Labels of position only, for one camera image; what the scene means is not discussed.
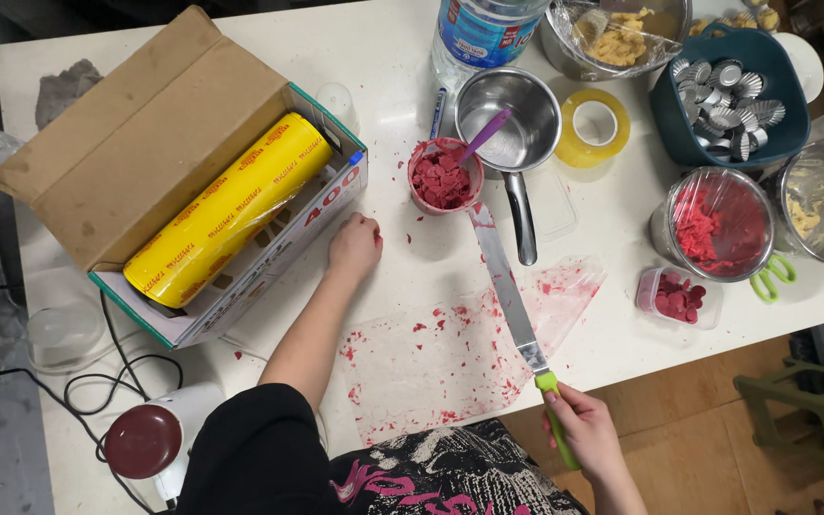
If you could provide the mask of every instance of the white bowl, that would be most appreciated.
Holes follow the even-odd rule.
[[[795,34],[779,32],[773,34],[773,36],[784,47],[787,57],[793,63],[794,72],[800,80],[800,86],[803,88],[803,95],[807,97],[807,103],[816,100],[824,83],[824,69],[816,50],[806,40]]]

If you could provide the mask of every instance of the stainless steel saucepan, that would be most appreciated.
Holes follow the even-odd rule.
[[[503,66],[475,74],[457,95],[455,121],[467,143],[499,111],[510,109],[507,123],[476,153],[483,164],[502,172],[524,265],[536,263],[536,233],[523,172],[542,164],[561,138],[561,111],[555,95],[532,73]]]

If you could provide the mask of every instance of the tape roll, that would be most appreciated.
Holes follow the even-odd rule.
[[[561,140],[555,155],[574,168],[590,168],[625,147],[631,120],[622,103],[610,93],[588,88],[561,105]]]
[[[312,124],[286,114],[145,244],[123,274],[148,298],[185,306],[331,156]]]

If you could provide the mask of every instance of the hand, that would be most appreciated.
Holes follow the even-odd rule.
[[[352,213],[330,240],[328,273],[357,284],[371,273],[381,255],[383,238],[380,237],[377,221],[360,213]]]
[[[589,482],[626,472],[619,437],[606,403],[560,381],[558,391],[560,396],[555,391],[544,394],[546,404],[561,420],[565,442],[583,466],[583,474]],[[557,444],[546,412],[542,413],[542,419],[542,428],[548,433],[548,446],[555,448]]]

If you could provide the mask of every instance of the black sleeve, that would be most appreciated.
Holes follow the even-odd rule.
[[[329,481],[310,404],[291,386],[266,384],[209,415],[189,455],[177,515],[318,512]]]

